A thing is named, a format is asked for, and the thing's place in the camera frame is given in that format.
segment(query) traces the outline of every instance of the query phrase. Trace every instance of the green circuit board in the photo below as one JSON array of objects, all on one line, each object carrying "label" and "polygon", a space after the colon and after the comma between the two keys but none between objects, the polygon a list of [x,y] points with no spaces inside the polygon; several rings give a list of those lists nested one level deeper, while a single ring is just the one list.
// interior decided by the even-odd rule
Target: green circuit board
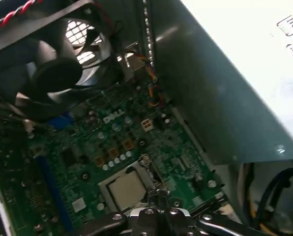
[{"label": "green circuit board", "polygon": [[[166,103],[150,105],[148,84],[149,78],[142,76],[99,93],[72,109],[72,123],[61,130],[36,132],[32,139],[16,131],[0,141],[0,191],[15,235],[57,236],[64,230],[49,183],[41,174],[39,156],[47,160],[75,229],[110,211],[101,183],[143,157],[157,174],[156,187],[170,191],[172,207],[194,212],[222,195],[220,184],[171,107]],[[132,188],[141,194],[140,185]],[[120,201],[126,192],[131,197],[128,190],[124,185]],[[117,210],[123,210],[121,204],[115,204]],[[43,230],[36,232],[34,227],[39,224]]]},{"label": "green circuit board", "polygon": [[18,124],[0,122],[0,199],[12,235],[63,235],[57,207]]},{"label": "green circuit board", "polygon": [[[171,108],[166,104],[149,105],[148,83],[145,78],[116,85],[75,108],[73,125],[33,139],[33,143],[43,145],[76,228],[106,214],[106,209],[98,209],[104,202],[98,184],[144,154],[153,161],[175,206],[194,211],[221,191],[219,185],[208,186],[214,181],[213,173]],[[142,126],[146,120],[153,126],[149,131]],[[75,158],[71,163],[62,158],[67,149]],[[193,184],[195,175],[202,178],[199,187]],[[78,200],[85,203],[81,210],[73,207]]]}]

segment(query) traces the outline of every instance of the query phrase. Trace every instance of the cpu socket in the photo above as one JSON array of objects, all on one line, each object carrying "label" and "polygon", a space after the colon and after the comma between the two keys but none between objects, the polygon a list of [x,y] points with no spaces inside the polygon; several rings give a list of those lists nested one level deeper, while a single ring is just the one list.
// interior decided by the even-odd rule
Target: cpu socket
[{"label": "cpu socket", "polygon": [[147,170],[136,161],[99,183],[109,211],[127,212],[141,203],[148,188],[155,188]]}]

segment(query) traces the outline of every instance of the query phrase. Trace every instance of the cooling fan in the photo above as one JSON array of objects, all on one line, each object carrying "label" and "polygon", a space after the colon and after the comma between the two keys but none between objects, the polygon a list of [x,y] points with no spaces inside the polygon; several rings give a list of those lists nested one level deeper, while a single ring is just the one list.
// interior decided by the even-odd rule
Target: cooling fan
[{"label": "cooling fan", "polygon": [[[48,16],[42,9],[0,30],[0,110],[35,121],[62,114],[122,77],[112,30],[94,2],[80,0]],[[86,26],[86,39],[66,37],[71,22]]]}]

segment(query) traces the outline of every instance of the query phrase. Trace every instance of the dell logo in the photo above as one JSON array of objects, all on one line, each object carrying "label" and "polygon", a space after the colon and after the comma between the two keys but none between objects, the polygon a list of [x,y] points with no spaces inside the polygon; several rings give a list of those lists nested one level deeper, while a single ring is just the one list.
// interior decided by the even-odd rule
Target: dell logo
[{"label": "dell logo", "polygon": [[109,116],[104,117],[103,121],[105,124],[108,124],[111,120],[115,120],[116,118],[124,115],[125,112],[122,109],[118,109],[118,111],[111,113]]}]

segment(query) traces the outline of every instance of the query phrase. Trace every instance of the motherboard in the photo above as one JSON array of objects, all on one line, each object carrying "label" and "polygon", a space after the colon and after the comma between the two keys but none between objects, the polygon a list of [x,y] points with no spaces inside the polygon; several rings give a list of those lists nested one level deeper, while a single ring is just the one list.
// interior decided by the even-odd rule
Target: motherboard
[{"label": "motherboard", "polygon": [[13,235],[59,236],[112,212],[150,206],[195,212],[223,196],[169,103],[150,102],[146,73],[116,84],[29,135],[0,121],[0,198]]}]

